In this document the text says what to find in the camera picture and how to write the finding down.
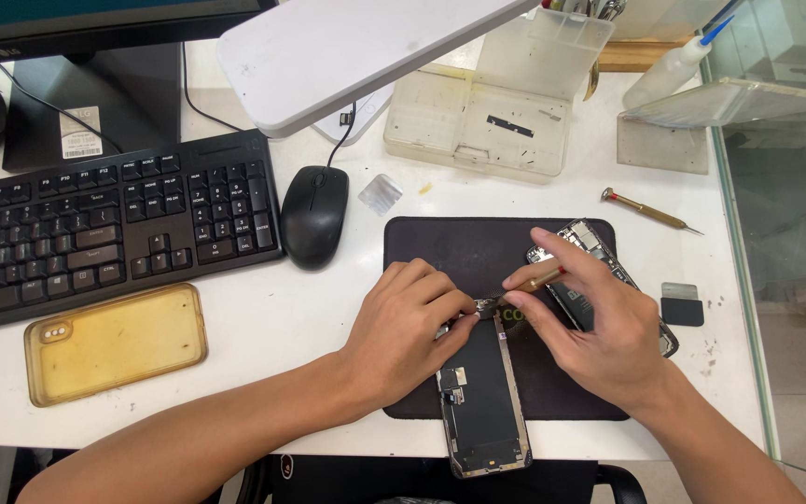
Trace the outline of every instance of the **clear phone case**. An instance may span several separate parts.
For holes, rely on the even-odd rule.
[[[193,366],[207,356],[198,290],[180,283],[34,322],[29,398],[45,407]]]

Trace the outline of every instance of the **glue bottle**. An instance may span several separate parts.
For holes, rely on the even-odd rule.
[[[699,71],[699,63],[711,52],[711,40],[735,16],[731,16],[708,35],[689,40],[685,46],[671,49],[624,93],[623,105],[628,110],[674,94]]]

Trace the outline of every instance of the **blue nozzle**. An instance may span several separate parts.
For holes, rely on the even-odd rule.
[[[702,46],[706,46],[706,45],[710,44],[711,40],[713,40],[714,37],[717,36],[717,33],[720,33],[720,30],[723,29],[723,27],[726,26],[727,23],[732,21],[734,17],[735,17],[734,15],[730,16],[729,18],[726,19],[726,21],[720,23],[716,28],[712,29],[711,32],[708,33],[708,35],[705,35],[704,37],[702,37],[702,39],[700,41],[700,44]]]

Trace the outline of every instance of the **black mouse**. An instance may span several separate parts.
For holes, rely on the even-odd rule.
[[[327,264],[338,249],[347,210],[347,174],[337,168],[305,166],[295,175],[282,204],[285,252],[302,269]]]

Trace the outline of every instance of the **desk surface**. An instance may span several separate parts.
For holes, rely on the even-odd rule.
[[[447,63],[473,65],[479,41]],[[200,109],[252,127],[218,70],[214,41],[188,44],[190,91]],[[193,281],[201,291],[209,356],[193,368],[126,385],[73,403],[39,409],[28,400],[23,330],[0,327],[0,445],[80,448],[165,408],[286,371],[342,347],[364,294],[382,272],[383,230],[399,215],[595,217],[617,233],[621,263],[653,298],[662,281],[698,285],[703,327],[672,327],[680,349],[672,358],[714,407],[758,446],[761,414],[745,332],[735,265],[714,155],[708,176],[615,162],[615,117],[637,74],[602,74],[596,96],[576,101],[567,163],[548,186],[485,177],[393,157],[384,151],[386,113],[332,163],[350,176],[347,221],[338,253],[308,273],[287,259]],[[8,91],[0,75],[0,90]],[[183,103],[182,138],[226,133]],[[279,200],[302,166],[325,163],[332,145],[307,128],[270,141]],[[0,149],[0,166],[2,151]],[[378,217],[356,195],[384,173],[403,197]],[[0,168],[0,177],[6,177]],[[705,236],[676,231],[621,205],[602,203],[605,187],[681,217]],[[633,420],[529,421],[537,458],[666,459]],[[302,438],[279,452],[333,455],[445,456],[440,420],[395,420],[377,411],[351,425]]]

